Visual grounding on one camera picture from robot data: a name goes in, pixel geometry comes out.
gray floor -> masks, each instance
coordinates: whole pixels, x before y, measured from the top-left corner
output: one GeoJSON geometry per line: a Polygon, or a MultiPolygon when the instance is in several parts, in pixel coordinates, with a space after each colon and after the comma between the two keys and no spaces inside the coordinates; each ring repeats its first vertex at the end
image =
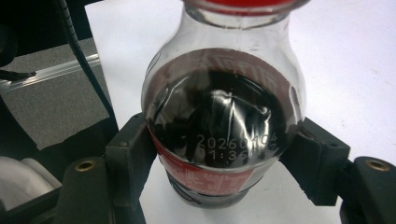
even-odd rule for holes
{"type": "MultiPolygon", "coordinates": [[[[96,54],[92,39],[80,41],[80,45],[86,56],[96,54]]],[[[31,72],[74,60],[72,50],[66,45],[18,57],[0,69],[31,72]]],[[[100,65],[94,66],[92,70],[107,94],[100,65]]],[[[62,142],[68,136],[108,117],[82,71],[2,92],[1,96],[38,148],[62,142]]]]}

plastic bottle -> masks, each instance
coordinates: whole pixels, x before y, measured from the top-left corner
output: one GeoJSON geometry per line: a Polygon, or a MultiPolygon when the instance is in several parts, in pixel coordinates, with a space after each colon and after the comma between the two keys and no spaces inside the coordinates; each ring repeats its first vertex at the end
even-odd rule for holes
{"type": "Polygon", "coordinates": [[[176,34],[148,67],[142,109],[185,202],[239,202],[291,143],[305,97],[289,14],[306,2],[184,0],[176,34]]]}

bottle neck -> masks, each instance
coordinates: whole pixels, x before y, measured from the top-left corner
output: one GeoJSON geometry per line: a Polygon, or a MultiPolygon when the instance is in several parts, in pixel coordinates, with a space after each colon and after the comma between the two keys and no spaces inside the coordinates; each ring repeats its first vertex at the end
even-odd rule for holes
{"type": "Polygon", "coordinates": [[[282,21],[289,16],[289,12],[263,16],[229,15],[212,12],[187,3],[184,6],[184,10],[195,21],[225,30],[261,28],[282,21]]]}

white table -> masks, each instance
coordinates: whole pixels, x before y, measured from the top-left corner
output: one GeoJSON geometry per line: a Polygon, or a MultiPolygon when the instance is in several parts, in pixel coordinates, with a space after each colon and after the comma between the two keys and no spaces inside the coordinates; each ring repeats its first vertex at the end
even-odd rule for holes
{"type": "MultiPolygon", "coordinates": [[[[141,111],[146,68],[176,30],[180,0],[112,0],[86,6],[106,84],[122,127],[141,111]]],[[[304,72],[306,116],[352,147],[350,159],[396,164],[396,2],[312,0],[291,13],[290,43],[304,72]]],[[[315,207],[276,163],[239,204],[204,210],[184,204],[155,161],[140,201],[148,224],[340,223],[315,207]]]]}

red bottle cap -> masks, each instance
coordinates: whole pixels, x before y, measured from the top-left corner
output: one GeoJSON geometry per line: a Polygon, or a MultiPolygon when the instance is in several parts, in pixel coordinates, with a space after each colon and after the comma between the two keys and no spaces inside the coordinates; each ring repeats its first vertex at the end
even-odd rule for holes
{"type": "Polygon", "coordinates": [[[223,14],[259,16],[291,11],[309,0],[183,0],[186,4],[223,14]]]}

